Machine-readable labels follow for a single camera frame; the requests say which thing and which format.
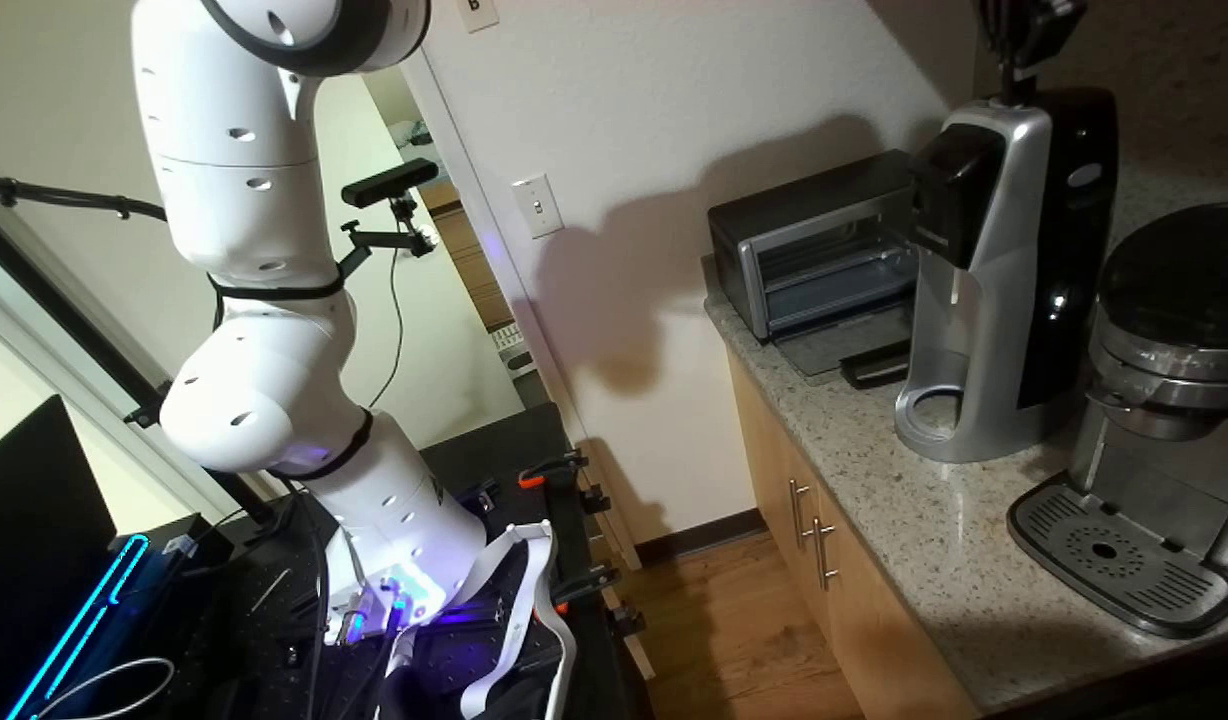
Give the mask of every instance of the electrical outlet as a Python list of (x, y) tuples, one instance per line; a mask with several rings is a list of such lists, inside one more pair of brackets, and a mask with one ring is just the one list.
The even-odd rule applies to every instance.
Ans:
[(512, 194), (516, 194), (516, 203), (519, 203), (537, 241), (547, 241), (552, 232), (565, 228), (558, 194), (547, 188), (547, 177), (526, 177), (526, 180), (512, 184)]
[(455, 0), (455, 9), (469, 31), (502, 25), (496, 0)]

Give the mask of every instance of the wooden cabinet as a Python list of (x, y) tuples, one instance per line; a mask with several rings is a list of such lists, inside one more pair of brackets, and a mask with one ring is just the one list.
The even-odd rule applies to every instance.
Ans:
[(731, 390), (767, 532), (863, 717), (981, 717), (738, 355)]

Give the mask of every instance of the coffee grinder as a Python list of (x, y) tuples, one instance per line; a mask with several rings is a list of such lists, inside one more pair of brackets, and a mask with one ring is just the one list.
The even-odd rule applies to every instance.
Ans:
[(1012, 536), (1111, 617), (1196, 637), (1228, 617), (1228, 203), (1131, 232), (1101, 280), (1069, 477)]
[(1118, 106), (1041, 92), (1072, 0), (981, 0), (996, 102), (953, 114), (916, 170), (916, 317), (902, 442), (947, 465), (1009, 457), (1072, 415), (1118, 195)]

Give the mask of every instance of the wooden floor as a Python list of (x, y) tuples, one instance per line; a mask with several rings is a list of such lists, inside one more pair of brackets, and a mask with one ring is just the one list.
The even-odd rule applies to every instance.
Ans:
[(649, 619), (657, 720), (862, 717), (766, 532), (625, 574), (615, 590)]

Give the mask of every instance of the baseboard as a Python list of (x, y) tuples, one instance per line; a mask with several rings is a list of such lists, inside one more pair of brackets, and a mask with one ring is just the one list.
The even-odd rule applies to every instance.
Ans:
[(759, 532), (759, 527), (766, 527), (759, 514), (738, 514), (738, 515), (726, 515), (726, 522), (711, 522), (711, 524), (697, 524), (697, 527), (684, 527), (684, 532), (674, 532), (674, 536), (657, 536), (657, 539), (639, 546), (639, 561), (661, 565), (661, 561), (674, 561), (680, 554), (719, 546), (719, 539)]

